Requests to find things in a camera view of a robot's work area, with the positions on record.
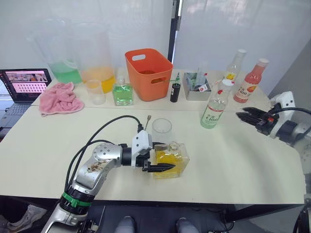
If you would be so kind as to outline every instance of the orange liquid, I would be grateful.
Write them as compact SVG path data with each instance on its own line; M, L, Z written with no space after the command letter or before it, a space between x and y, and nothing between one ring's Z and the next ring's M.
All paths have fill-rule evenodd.
M100 80L102 82L102 89L104 93L112 91L115 83L115 76L113 69L110 67L94 67L81 72L82 81L85 83L89 80Z

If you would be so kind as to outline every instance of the bottle label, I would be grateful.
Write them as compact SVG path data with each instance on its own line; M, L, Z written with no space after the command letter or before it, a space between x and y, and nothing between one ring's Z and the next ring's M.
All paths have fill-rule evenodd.
M251 84L244 81L235 95L242 100L248 100L248 97L256 89L256 87L257 84Z
M236 76L237 76L237 74L231 73L231 72L228 72L228 71L225 73L225 79L235 80Z
M217 123L223 112L224 112L223 110L216 110L208 105L203 114L202 121L205 124L214 125Z

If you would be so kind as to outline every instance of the laptop screen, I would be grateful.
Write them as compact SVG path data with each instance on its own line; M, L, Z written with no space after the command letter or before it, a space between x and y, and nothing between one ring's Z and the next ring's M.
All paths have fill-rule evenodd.
M3 69L0 79L14 102L34 101L51 82L47 69Z

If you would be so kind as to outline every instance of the green liquid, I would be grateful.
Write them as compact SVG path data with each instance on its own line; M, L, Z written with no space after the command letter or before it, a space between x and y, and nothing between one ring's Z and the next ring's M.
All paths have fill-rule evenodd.
M113 87L115 105L133 105L133 89L131 85L115 84Z
M82 82L78 70L70 68L63 63L49 64L55 78L61 83L74 84Z

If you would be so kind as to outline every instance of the green bottle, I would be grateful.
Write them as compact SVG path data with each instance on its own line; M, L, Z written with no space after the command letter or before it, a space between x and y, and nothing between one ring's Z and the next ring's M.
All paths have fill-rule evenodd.
M117 83L113 84L113 99L116 106L133 105L133 88L125 83L123 76L117 77Z

